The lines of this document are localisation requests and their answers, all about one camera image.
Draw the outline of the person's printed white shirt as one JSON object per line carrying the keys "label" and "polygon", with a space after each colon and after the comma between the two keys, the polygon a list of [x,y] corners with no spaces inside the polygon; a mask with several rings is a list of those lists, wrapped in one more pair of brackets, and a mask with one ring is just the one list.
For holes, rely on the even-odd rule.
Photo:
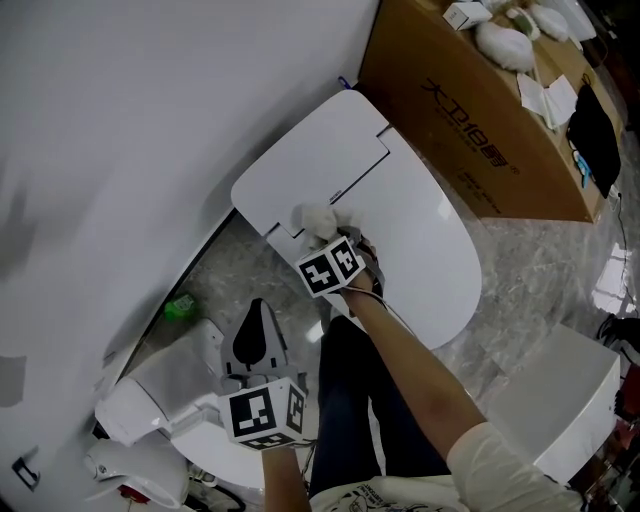
{"label": "person's printed white shirt", "polygon": [[312,512],[588,512],[581,494],[523,462],[489,422],[451,448],[449,475],[374,477],[320,492]]}

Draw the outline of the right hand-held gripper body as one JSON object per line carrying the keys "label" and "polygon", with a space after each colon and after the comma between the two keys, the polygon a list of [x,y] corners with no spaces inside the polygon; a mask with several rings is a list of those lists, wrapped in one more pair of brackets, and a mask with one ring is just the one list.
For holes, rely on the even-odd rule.
{"label": "right hand-held gripper body", "polygon": [[[307,291],[313,298],[339,293],[350,287],[357,275],[366,272],[363,259],[355,252],[355,245],[340,236],[294,265]],[[385,277],[379,265],[378,279],[372,282],[372,292],[381,296]]]}

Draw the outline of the person's left forearm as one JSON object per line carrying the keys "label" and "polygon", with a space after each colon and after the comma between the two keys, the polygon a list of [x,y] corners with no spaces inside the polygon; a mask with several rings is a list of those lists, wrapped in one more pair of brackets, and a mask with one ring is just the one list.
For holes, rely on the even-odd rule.
{"label": "person's left forearm", "polygon": [[309,498],[293,448],[280,447],[261,454],[265,512],[311,512]]}

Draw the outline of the white smart toilet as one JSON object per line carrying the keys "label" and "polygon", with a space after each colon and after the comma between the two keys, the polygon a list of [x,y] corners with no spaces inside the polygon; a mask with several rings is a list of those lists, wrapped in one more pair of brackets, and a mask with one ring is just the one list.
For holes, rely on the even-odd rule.
{"label": "white smart toilet", "polygon": [[309,253],[292,220],[302,203],[335,205],[389,153],[393,128],[360,93],[344,90],[294,126],[235,182],[234,207],[289,264]]}

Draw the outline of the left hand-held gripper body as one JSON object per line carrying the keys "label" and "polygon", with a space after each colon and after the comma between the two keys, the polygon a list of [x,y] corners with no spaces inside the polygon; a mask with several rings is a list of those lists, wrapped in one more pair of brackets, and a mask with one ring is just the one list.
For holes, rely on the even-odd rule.
{"label": "left hand-held gripper body", "polygon": [[303,442],[305,374],[225,374],[221,386],[218,417],[230,442],[251,450]]}

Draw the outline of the white foam-wrapped part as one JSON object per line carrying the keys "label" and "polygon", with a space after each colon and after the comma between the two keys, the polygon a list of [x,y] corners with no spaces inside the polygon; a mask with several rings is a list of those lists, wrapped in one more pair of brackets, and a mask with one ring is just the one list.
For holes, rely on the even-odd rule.
{"label": "white foam-wrapped part", "polygon": [[522,32],[484,22],[475,28],[475,42],[484,56],[505,70],[527,73],[534,68],[533,45]]}
{"label": "white foam-wrapped part", "polygon": [[566,42],[569,39],[569,26],[561,13],[539,4],[531,4],[528,11],[546,35],[559,42]]}

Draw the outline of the person's dark trousers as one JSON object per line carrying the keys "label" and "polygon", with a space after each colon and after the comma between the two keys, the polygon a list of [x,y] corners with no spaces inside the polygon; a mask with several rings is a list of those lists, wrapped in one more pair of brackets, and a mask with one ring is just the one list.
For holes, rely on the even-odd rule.
{"label": "person's dark trousers", "polygon": [[309,495],[377,476],[450,473],[369,336],[340,315],[321,340],[319,430]]}

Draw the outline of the small white box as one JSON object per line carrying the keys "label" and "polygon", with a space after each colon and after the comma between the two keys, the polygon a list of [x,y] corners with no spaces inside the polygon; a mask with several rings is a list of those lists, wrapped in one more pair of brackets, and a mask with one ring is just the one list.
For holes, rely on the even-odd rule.
{"label": "small white box", "polygon": [[442,17],[452,29],[462,31],[490,21],[493,14],[481,2],[461,1],[451,3]]}

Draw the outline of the green plastic wrapper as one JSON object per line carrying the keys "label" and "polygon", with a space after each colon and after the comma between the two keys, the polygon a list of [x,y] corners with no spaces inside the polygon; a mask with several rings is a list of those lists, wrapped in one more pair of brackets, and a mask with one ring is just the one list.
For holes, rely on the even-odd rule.
{"label": "green plastic wrapper", "polygon": [[196,299],[189,293],[173,298],[164,305],[164,318],[167,321],[180,321],[193,317],[198,309]]}

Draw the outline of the black fabric pouch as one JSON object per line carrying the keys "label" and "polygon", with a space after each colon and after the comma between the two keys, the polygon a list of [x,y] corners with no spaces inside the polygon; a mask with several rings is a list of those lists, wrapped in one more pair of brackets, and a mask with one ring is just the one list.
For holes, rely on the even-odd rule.
{"label": "black fabric pouch", "polygon": [[621,160],[613,124],[589,84],[579,90],[567,137],[589,166],[601,195],[607,198],[619,176]]}

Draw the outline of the white toilet with control label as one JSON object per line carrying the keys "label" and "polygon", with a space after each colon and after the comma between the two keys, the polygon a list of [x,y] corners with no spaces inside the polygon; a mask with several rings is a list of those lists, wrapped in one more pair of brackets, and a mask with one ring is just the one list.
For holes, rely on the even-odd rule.
{"label": "white toilet with control label", "polygon": [[228,439],[218,409],[222,341],[211,320],[199,320],[121,378],[98,401],[95,416],[111,439],[126,446],[159,431],[200,469],[261,489],[261,456]]}

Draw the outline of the white toilet lid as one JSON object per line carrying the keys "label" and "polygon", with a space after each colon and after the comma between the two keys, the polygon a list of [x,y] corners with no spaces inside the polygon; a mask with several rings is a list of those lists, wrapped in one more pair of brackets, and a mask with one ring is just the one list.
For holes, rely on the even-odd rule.
{"label": "white toilet lid", "polygon": [[335,206],[356,215],[377,249],[384,299],[429,349],[467,325],[480,297],[476,249],[450,200],[393,128],[380,142],[389,153]]}

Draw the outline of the white terry cloth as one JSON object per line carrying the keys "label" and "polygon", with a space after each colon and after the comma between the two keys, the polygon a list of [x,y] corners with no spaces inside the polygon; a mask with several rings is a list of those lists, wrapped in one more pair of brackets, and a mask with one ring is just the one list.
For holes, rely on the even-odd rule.
{"label": "white terry cloth", "polygon": [[304,241],[309,249],[319,249],[340,236],[347,236],[352,229],[360,229],[362,212],[335,205],[302,203],[292,213],[296,227],[304,231]]}

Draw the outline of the large cardboard box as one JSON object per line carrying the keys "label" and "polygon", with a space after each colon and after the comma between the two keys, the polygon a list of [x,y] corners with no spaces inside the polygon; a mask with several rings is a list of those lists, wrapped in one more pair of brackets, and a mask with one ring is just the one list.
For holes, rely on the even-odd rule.
{"label": "large cardboard box", "polygon": [[[359,85],[480,217],[594,222],[607,198],[586,189],[568,140],[525,109],[516,74],[484,56],[471,30],[442,15],[451,0],[381,0]],[[609,116],[618,150],[622,122],[594,69],[571,42],[533,44],[537,81],[565,75],[589,84]]]}

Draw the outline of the blue plastic item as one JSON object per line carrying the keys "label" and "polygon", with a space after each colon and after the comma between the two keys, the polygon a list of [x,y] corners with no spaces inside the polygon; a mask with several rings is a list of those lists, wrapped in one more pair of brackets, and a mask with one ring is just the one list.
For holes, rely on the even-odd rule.
{"label": "blue plastic item", "polygon": [[587,164],[586,160],[582,157],[582,155],[577,150],[574,150],[572,152],[572,157],[577,169],[580,171],[582,175],[582,180],[581,180],[582,188],[586,189],[591,179],[591,169]]}

